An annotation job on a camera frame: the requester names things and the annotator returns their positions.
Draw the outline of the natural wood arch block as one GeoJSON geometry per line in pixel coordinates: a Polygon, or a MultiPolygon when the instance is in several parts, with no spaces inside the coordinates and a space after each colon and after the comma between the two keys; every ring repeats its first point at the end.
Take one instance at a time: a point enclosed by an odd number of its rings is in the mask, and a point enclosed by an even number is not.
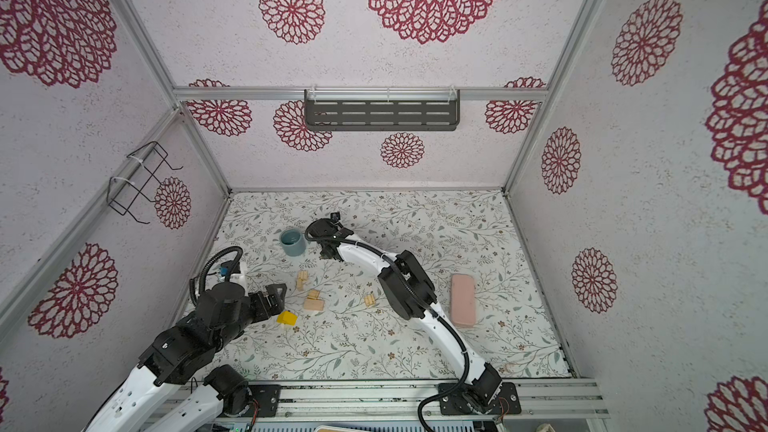
{"type": "Polygon", "coordinates": [[[307,297],[304,300],[303,309],[311,312],[322,312],[325,309],[325,301],[307,297]]]}

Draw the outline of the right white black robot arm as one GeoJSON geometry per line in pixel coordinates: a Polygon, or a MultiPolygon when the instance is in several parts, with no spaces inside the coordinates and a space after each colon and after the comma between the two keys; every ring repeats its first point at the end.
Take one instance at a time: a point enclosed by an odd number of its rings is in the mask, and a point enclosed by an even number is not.
{"type": "Polygon", "coordinates": [[[413,253],[384,251],[369,244],[344,227],[338,213],[313,221],[304,236],[320,246],[323,259],[353,264],[375,274],[393,311],[421,326],[452,367],[459,382],[457,393],[479,412],[494,407],[502,389],[499,372],[450,321],[434,283],[413,253]]]}

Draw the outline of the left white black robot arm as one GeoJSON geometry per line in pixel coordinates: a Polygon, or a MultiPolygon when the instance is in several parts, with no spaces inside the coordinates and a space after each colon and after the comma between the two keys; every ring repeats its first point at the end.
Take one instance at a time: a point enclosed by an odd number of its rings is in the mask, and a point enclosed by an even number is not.
{"type": "MultiPolygon", "coordinates": [[[[246,293],[221,282],[202,293],[195,309],[161,332],[137,365],[86,425],[87,431],[137,431],[227,344],[246,328],[285,310],[287,286],[246,293]]],[[[230,365],[213,369],[151,431],[195,431],[221,415],[240,416],[255,405],[248,381],[230,365]]]]}

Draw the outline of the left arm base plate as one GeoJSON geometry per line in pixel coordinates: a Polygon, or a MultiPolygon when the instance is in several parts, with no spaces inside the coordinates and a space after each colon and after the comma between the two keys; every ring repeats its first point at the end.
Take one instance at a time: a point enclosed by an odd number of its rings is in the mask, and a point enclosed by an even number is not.
{"type": "Polygon", "coordinates": [[[223,405],[221,417],[274,417],[282,387],[280,385],[211,383],[223,405]]]}

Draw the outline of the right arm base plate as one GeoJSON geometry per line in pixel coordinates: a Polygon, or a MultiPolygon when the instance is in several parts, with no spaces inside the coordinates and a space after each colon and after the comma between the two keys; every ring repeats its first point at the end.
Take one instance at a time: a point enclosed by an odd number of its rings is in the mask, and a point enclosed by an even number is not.
{"type": "Polygon", "coordinates": [[[519,415],[522,412],[517,389],[512,382],[502,382],[498,394],[488,402],[473,396],[467,387],[441,398],[443,416],[459,415],[519,415]]]}

